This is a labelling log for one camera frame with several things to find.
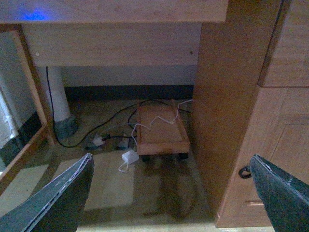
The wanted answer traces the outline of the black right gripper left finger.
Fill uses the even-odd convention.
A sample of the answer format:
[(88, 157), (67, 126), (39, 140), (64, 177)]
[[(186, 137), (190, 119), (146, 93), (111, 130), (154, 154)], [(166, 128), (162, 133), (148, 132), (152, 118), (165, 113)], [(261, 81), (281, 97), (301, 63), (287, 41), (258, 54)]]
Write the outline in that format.
[(0, 218), (2, 232), (75, 232), (94, 173), (86, 154), (25, 202)]

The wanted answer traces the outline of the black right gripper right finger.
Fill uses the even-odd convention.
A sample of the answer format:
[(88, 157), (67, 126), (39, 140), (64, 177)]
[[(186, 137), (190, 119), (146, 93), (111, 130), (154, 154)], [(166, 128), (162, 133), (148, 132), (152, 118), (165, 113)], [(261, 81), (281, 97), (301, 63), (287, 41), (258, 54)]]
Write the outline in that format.
[(309, 186), (255, 154), (250, 170), (257, 194), (276, 232), (309, 230)]

